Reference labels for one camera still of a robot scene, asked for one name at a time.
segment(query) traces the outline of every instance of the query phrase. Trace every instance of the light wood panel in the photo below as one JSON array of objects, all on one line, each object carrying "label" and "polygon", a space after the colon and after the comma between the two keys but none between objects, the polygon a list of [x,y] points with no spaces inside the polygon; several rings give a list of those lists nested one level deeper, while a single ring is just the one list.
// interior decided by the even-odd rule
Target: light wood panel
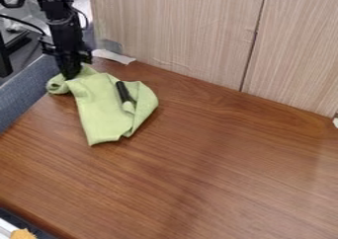
[{"label": "light wood panel", "polygon": [[244,91],[333,117],[338,0],[267,0]]},{"label": "light wood panel", "polygon": [[263,0],[92,0],[100,39],[138,60],[239,89]]}]

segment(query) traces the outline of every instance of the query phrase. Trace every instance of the table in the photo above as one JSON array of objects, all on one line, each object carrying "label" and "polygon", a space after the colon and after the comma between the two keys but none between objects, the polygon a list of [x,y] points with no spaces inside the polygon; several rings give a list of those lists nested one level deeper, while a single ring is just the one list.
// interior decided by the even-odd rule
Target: table
[{"label": "table", "polygon": [[338,238],[330,119],[135,62],[159,108],[132,138],[87,145],[71,95],[0,137],[0,205],[59,238]]}]

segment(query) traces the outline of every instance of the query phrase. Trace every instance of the paper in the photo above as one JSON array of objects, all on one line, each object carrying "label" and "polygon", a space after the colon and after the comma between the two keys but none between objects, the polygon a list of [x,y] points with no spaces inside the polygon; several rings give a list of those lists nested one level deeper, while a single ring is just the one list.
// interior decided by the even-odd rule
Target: paper
[{"label": "paper", "polygon": [[9,239],[14,230],[19,228],[0,218],[0,239]]},{"label": "paper", "polygon": [[338,128],[338,118],[333,119],[333,123]]},{"label": "paper", "polygon": [[128,65],[133,61],[136,61],[136,58],[131,58],[125,55],[117,54],[106,49],[95,49],[93,50],[93,56],[101,57],[109,60],[119,62],[124,65]]}]

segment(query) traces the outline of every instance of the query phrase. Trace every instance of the green cloth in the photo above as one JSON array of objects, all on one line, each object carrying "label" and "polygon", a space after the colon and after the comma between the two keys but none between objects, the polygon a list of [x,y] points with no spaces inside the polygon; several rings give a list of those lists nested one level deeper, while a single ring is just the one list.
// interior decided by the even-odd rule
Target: green cloth
[{"label": "green cloth", "polygon": [[130,137],[157,108],[155,94],[142,82],[124,82],[135,103],[122,101],[115,83],[107,73],[98,73],[88,65],[72,80],[59,74],[46,85],[51,94],[71,92],[76,100],[88,144],[117,141]]}]

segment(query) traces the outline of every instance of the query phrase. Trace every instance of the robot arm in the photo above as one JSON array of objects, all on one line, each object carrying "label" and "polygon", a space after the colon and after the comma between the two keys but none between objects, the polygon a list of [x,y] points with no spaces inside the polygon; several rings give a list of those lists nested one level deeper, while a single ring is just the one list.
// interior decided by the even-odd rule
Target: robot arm
[{"label": "robot arm", "polygon": [[[41,39],[42,52],[53,55],[60,72],[68,80],[74,78],[81,70],[81,62],[91,63],[90,48],[83,41],[78,12],[72,7],[73,0],[38,0],[47,18],[52,41]],[[8,4],[0,0],[7,8],[22,7],[25,0]]]}]

